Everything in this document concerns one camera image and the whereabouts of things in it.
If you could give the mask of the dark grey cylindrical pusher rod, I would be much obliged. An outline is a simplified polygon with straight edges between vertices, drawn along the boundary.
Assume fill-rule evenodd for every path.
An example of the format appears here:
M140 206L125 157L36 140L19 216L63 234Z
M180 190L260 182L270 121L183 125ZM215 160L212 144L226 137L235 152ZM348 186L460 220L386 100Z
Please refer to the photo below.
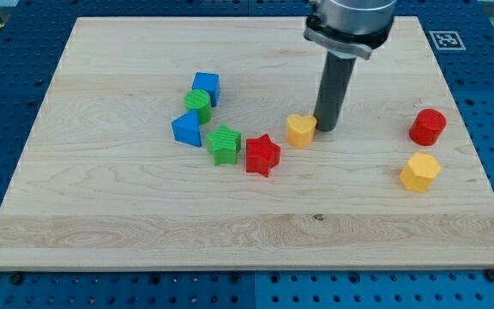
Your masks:
M354 65L354 58L327 53L313 112L317 130L329 132L336 128Z

